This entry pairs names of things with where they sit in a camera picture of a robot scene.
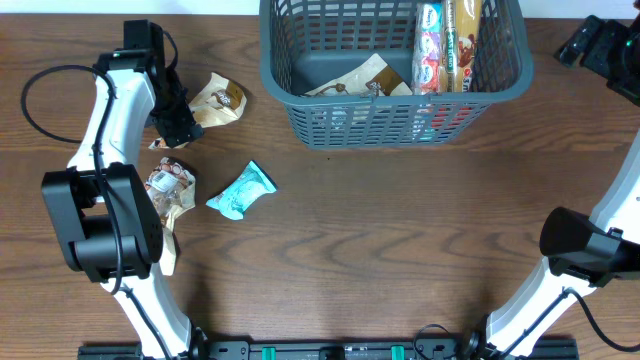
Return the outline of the beige snack bag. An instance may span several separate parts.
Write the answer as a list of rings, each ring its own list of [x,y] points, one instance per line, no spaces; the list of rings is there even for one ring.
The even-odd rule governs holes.
[[[244,113],[247,98],[237,83],[212,72],[209,82],[188,104],[196,122],[204,130],[239,120]],[[148,122],[155,127],[151,115]],[[150,148],[169,147],[160,136]]]

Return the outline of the beige nut bag with label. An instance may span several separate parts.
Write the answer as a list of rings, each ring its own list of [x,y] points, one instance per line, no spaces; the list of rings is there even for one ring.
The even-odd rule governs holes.
[[[162,158],[146,180],[145,189],[162,224],[163,250],[159,266],[164,276],[174,274],[178,257],[175,222],[195,207],[195,187],[195,176],[169,157]]]

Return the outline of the teal snack packet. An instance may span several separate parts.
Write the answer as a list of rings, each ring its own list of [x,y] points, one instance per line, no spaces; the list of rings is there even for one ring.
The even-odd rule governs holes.
[[[250,161],[240,176],[206,205],[230,220],[242,220],[245,211],[261,196],[275,193],[276,185],[255,161]]]

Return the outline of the grey plastic basket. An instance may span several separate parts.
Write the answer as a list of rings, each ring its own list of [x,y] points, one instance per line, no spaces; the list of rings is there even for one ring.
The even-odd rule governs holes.
[[[296,137],[311,149],[443,145],[490,105],[530,86],[534,64],[516,0],[485,1],[467,93],[385,97],[331,85],[373,55],[411,80],[414,1],[262,0],[260,73],[286,110]]]

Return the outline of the multicolour tissue pack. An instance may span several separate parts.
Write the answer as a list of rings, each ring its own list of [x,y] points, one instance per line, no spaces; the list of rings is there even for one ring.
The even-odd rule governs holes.
[[[446,89],[443,61],[443,5],[426,1],[416,6],[411,90],[414,95],[441,93]]]

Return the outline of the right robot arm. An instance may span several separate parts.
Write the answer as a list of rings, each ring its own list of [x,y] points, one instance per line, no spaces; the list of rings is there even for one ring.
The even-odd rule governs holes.
[[[567,67],[579,64],[605,78],[612,91],[639,102],[639,24],[587,17],[558,49]],[[639,276],[639,144],[634,142],[614,182],[585,215],[554,209],[543,225],[542,254],[534,270],[499,309],[486,315],[466,340],[459,359],[576,359],[572,339],[545,332],[573,304],[613,279]]]

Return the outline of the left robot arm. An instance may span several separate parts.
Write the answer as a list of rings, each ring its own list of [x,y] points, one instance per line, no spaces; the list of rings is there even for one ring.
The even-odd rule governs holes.
[[[210,355],[161,272],[163,226],[136,169],[148,124],[170,147],[202,135],[175,67],[159,45],[101,55],[88,69],[97,95],[85,137],[66,169],[46,173],[41,187],[68,267],[120,304],[140,338],[139,359]]]

